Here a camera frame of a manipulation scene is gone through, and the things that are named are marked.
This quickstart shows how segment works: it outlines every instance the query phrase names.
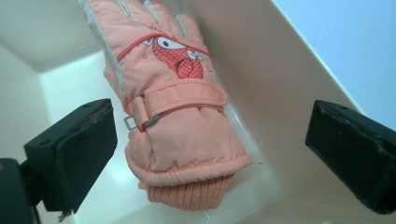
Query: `red polka dot pattern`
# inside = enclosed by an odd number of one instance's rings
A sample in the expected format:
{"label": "red polka dot pattern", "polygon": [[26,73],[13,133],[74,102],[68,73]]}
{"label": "red polka dot pattern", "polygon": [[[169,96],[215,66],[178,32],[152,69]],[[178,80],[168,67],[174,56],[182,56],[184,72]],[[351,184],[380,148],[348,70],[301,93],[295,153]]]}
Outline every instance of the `red polka dot pattern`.
{"label": "red polka dot pattern", "polygon": [[154,54],[158,59],[167,63],[169,68],[175,71],[178,78],[203,78],[204,69],[201,61],[198,58],[192,59],[189,57],[187,52],[189,48],[183,46],[181,49],[165,49],[159,45],[158,38],[156,37],[153,41]]}

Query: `cartoon bird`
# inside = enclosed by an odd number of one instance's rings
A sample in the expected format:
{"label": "cartoon bird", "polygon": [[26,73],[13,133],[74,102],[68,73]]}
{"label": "cartoon bird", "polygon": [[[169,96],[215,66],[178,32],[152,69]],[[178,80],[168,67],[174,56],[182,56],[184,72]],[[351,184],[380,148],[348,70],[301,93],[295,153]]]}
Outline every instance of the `cartoon bird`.
{"label": "cartoon bird", "polygon": [[204,58],[198,50],[190,49],[164,36],[156,36],[142,43],[152,44],[155,56],[168,64],[178,78],[203,78],[204,69],[201,61]]}

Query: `glove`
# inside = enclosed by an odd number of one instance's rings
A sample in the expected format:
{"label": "glove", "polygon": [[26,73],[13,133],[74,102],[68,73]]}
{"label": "glove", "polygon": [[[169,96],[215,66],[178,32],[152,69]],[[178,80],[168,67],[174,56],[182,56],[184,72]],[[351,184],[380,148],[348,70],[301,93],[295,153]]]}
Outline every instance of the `glove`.
{"label": "glove", "polygon": [[224,90],[192,16],[162,4],[79,0],[104,49],[105,77],[136,128],[128,165],[151,202],[216,208],[251,164],[224,114]]}

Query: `white box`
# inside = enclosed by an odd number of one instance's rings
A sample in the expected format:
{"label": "white box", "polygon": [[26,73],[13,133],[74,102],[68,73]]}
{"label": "white box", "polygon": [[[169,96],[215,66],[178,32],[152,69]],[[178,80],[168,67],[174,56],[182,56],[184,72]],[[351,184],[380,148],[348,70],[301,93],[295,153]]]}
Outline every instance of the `white box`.
{"label": "white box", "polygon": [[[364,207],[304,144],[316,99],[356,106],[270,1],[166,1],[199,21],[230,103],[227,114],[252,156],[218,209],[149,203],[123,149],[125,114],[104,57],[76,1],[7,1],[0,15],[1,157],[89,101],[111,98],[116,153],[78,212],[64,223],[393,223]],[[39,205],[43,223],[59,213]]]}

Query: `white surface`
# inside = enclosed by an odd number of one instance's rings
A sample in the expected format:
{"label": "white surface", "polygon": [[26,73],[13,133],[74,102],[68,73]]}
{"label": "white surface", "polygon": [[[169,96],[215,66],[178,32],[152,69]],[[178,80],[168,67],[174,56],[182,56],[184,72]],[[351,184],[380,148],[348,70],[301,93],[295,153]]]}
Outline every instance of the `white surface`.
{"label": "white surface", "polygon": [[[124,159],[124,114],[102,75],[102,53],[78,51],[37,72],[15,48],[1,46],[2,157],[23,161],[23,144],[82,104],[110,97],[115,107],[119,146],[66,223],[393,223],[395,215],[365,208],[304,145],[315,99],[354,105],[275,6],[262,0],[176,2],[199,19],[233,100],[227,114],[254,163],[236,175],[219,209],[191,213],[149,203]],[[59,215],[42,204],[39,211],[44,224]]]}
{"label": "white surface", "polygon": [[363,112],[396,130],[396,1],[274,2]]}
{"label": "white surface", "polygon": [[34,68],[94,41],[78,0],[2,0],[0,16],[0,44],[10,45]]}

